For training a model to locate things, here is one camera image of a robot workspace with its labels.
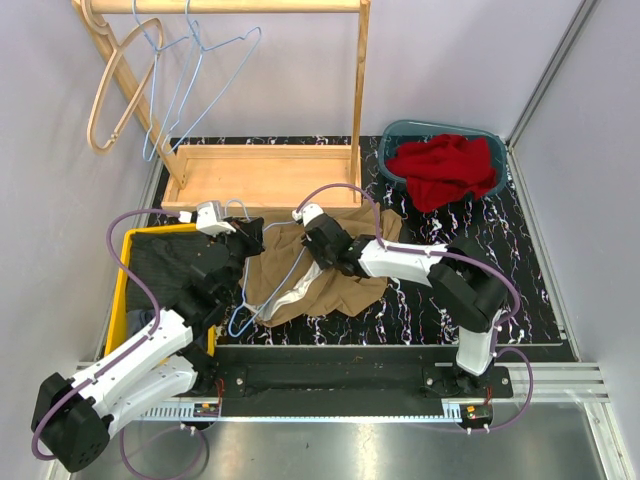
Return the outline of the tan brown skirt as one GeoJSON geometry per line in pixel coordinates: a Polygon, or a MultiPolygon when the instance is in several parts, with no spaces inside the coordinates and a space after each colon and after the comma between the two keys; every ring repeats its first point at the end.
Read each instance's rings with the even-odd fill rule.
{"type": "MultiPolygon", "coordinates": [[[[287,212],[268,211],[266,225],[292,220],[287,212]]],[[[256,309],[284,279],[302,251],[303,227],[276,226],[264,234],[265,251],[250,258],[247,301],[256,309]]],[[[299,265],[256,323],[273,328],[301,315],[322,316],[338,311],[356,316],[377,302],[387,288],[386,278],[347,277],[335,269],[322,270],[305,249],[299,265]]]]}

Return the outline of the red cloth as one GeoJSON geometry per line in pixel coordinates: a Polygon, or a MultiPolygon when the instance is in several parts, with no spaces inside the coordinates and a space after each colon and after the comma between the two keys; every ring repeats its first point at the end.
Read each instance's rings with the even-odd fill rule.
{"type": "Polygon", "coordinates": [[[409,197],[422,213],[468,195],[478,200],[498,182],[484,137],[442,134],[427,142],[406,142],[397,147],[387,168],[406,181],[409,197]]]}

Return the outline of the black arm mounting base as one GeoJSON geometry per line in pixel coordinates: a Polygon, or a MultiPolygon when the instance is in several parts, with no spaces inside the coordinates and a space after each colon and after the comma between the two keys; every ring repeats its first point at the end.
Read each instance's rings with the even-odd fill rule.
{"type": "Polygon", "coordinates": [[[448,404],[511,400],[509,371],[474,379],[452,346],[216,348],[222,416],[254,422],[451,420],[448,404]]]}

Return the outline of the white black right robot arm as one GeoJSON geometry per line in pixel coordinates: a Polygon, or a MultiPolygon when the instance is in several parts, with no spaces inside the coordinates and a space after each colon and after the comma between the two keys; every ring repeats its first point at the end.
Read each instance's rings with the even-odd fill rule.
{"type": "Polygon", "coordinates": [[[397,278],[425,285],[458,326],[454,384],[476,396],[490,383],[493,331],[508,288],[499,272],[484,263],[480,251],[465,239],[430,246],[351,236],[336,219],[319,211],[299,214],[302,244],[322,270],[334,269],[359,278],[397,278]]]}

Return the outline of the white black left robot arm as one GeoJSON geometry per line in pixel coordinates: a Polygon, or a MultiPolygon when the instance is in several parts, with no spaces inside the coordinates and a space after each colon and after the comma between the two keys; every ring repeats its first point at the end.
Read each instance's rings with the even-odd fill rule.
{"type": "Polygon", "coordinates": [[[199,340],[221,323],[247,259],[264,250],[263,218],[227,221],[230,232],[194,260],[183,286],[152,321],[93,365],[41,383],[31,421],[35,457],[81,471],[157,403],[214,388],[213,358],[199,340]]]}

